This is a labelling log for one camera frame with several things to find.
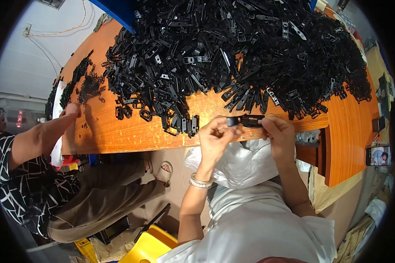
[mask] toe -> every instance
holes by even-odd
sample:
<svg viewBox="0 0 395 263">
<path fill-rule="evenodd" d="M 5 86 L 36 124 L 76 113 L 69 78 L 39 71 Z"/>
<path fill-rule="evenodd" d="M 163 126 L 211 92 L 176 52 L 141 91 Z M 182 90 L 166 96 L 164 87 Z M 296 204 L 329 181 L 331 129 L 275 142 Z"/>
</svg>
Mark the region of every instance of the toe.
<svg viewBox="0 0 395 263">
<path fill-rule="evenodd" d="M 161 166 L 165 171 L 171 172 L 170 167 L 168 165 Z"/>
<path fill-rule="evenodd" d="M 145 171 L 148 171 L 150 166 L 149 166 L 149 161 L 144 161 L 145 163 Z"/>
</svg>

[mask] foot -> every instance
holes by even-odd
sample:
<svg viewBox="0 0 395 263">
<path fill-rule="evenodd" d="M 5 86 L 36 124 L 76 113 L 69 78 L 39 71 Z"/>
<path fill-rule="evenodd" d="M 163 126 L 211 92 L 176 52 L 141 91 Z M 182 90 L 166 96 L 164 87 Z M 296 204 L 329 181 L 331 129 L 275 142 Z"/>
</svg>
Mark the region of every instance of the foot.
<svg viewBox="0 0 395 263">
<path fill-rule="evenodd" d="M 163 162 L 155 179 L 162 182 L 165 187 L 168 187 L 172 174 L 171 164 L 169 162 Z"/>
<path fill-rule="evenodd" d="M 145 172 L 147 172 L 151 168 L 151 166 L 149 165 L 148 160 L 144 160 L 144 164 L 145 164 Z"/>
</svg>

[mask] wooden table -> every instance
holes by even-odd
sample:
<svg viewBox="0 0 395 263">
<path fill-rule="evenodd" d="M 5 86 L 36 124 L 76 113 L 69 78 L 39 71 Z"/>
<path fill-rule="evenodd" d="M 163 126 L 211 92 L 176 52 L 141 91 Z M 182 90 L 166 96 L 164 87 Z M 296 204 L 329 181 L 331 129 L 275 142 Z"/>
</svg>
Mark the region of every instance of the wooden table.
<svg viewBox="0 0 395 263">
<path fill-rule="evenodd" d="M 102 26 L 98 32 L 92 33 L 66 63 L 60 76 L 64 76 L 64 80 L 69 82 L 75 67 L 92 49 L 94 52 L 90 59 L 96 65 L 95 72 L 101 75 L 105 70 L 101 67 L 101 63 L 106 61 L 105 54 L 109 46 L 114 45 L 114 37 L 120 29 L 121 24 L 113 20 Z M 84 77 L 75 87 L 80 89 L 83 80 Z M 103 85 L 108 87 L 107 80 Z M 75 89 L 71 95 L 73 102 L 78 100 Z M 208 92 L 207 96 L 198 92 L 187 98 L 189 113 L 200 116 L 201 127 L 217 115 L 237 116 L 243 114 L 243 112 L 236 111 L 229 113 L 224 109 L 226 102 L 221 99 L 221 95 L 222 93 L 215 94 L 213 91 Z M 152 122 L 145 122 L 139 117 L 139 110 L 133 110 L 132 118 L 120 121 L 116 119 L 115 113 L 116 104 L 114 101 L 117 96 L 106 90 L 101 97 L 106 100 L 105 103 L 100 102 L 98 97 L 91 98 L 87 106 L 83 108 L 81 118 L 78 118 L 74 126 L 67 130 L 63 137 L 63 154 L 151 151 L 199 145 L 198 136 L 190 139 L 186 134 L 174 137 L 165 133 L 159 117 L 154 117 Z M 357 104 L 353 96 L 349 94 L 348 98 L 343 101 L 332 96 L 331 101 L 326 103 L 329 108 L 328 114 L 321 114 L 316 119 L 311 119 L 308 116 L 302 120 L 293 121 L 296 132 L 327 128 L 329 125 L 327 128 L 329 144 L 327 166 L 331 171 L 327 176 L 327 178 L 329 177 L 327 180 L 329 186 L 355 175 L 362 167 L 361 159 L 364 158 L 364 155 L 360 156 L 360 154 L 370 140 L 367 131 L 371 130 L 371 116 L 378 112 L 378 108 L 377 100 L 370 103 L 362 102 L 360 105 L 355 105 L 354 102 Z M 376 109 L 366 110 L 370 104 L 373 104 L 372 108 L 376 107 Z M 260 114 L 259 108 L 254 108 L 252 113 Z M 272 100 L 269 100 L 268 113 L 288 119 L 288 113 L 280 107 L 275 107 Z M 88 124 L 87 129 L 82 128 L 85 123 Z M 363 133 L 355 134 L 360 129 Z M 242 135 L 235 141 L 260 138 L 257 129 L 243 128 L 242 131 Z"/>
<path fill-rule="evenodd" d="M 114 37 L 120 29 L 121 24 L 113 20 L 102 26 L 98 32 L 92 33 L 64 66 L 60 74 L 64 76 L 64 80 L 67 82 L 71 80 L 75 67 L 92 49 L 94 49 L 94 52 L 90 59 L 96 65 L 95 72 L 101 75 L 105 70 L 101 67 L 101 63 L 107 60 L 105 54 L 108 47 L 114 45 Z M 79 90 L 83 80 L 84 77 L 75 86 Z M 103 85 L 108 87 L 107 80 Z M 236 111 L 229 113 L 227 109 L 224 109 L 226 102 L 221 99 L 221 95 L 222 93 L 215 94 L 210 91 L 206 96 L 199 91 L 197 94 L 186 98 L 190 115 L 197 114 L 200 116 L 200 127 L 217 115 L 238 116 L 244 113 Z M 151 151 L 199 145 L 198 136 L 191 139 L 187 134 L 171 136 L 163 131 L 159 117 L 154 117 L 151 122 L 147 123 L 139 117 L 139 110 L 133 110 L 132 118 L 125 118 L 120 121 L 116 119 L 115 113 L 117 95 L 106 90 L 101 94 L 101 97 L 105 99 L 105 103 L 100 102 L 98 97 L 88 100 L 88 105 L 84 108 L 82 117 L 77 119 L 75 123 L 75 130 L 72 129 L 65 134 L 63 140 L 64 154 Z M 75 89 L 71 101 L 78 101 Z M 252 113 L 260 114 L 259 108 L 253 108 Z M 268 113 L 274 113 L 284 119 L 288 118 L 288 113 L 280 107 L 275 107 L 272 100 L 269 100 L 268 103 Z M 85 123 L 88 124 L 87 129 L 82 128 Z M 316 119 L 306 117 L 293 123 L 296 131 L 299 132 L 325 128 L 328 125 L 328 118 L 327 114 L 321 114 Z M 257 129 L 243 128 L 242 130 L 243 134 L 236 141 L 260 138 Z"/>
</svg>

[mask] black phone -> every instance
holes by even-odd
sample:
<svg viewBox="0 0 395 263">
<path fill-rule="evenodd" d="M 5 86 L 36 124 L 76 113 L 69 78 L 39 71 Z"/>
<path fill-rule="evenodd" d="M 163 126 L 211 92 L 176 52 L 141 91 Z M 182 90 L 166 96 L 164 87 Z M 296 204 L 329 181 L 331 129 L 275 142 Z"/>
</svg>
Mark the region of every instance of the black phone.
<svg viewBox="0 0 395 263">
<path fill-rule="evenodd" d="M 389 145 L 369 146 L 365 149 L 366 166 L 389 166 L 391 153 Z"/>
</svg>

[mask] bracelet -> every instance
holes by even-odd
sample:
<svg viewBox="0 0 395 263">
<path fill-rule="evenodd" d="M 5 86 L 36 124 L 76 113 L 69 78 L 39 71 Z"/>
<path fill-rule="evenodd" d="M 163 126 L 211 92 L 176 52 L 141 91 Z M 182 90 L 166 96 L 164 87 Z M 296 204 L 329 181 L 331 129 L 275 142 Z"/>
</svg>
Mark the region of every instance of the bracelet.
<svg viewBox="0 0 395 263">
<path fill-rule="evenodd" d="M 211 188 L 212 183 L 214 182 L 214 181 L 212 180 L 212 177 L 211 177 L 211 179 L 209 180 L 209 182 L 202 182 L 202 181 L 199 181 L 198 179 L 196 179 L 195 176 L 196 176 L 196 173 L 195 173 L 195 172 L 192 174 L 192 176 L 190 176 L 190 181 L 189 181 L 189 183 L 190 183 L 192 186 L 194 186 L 194 187 L 196 187 L 196 188 L 200 188 L 200 189 L 209 189 L 209 188 Z"/>
</svg>

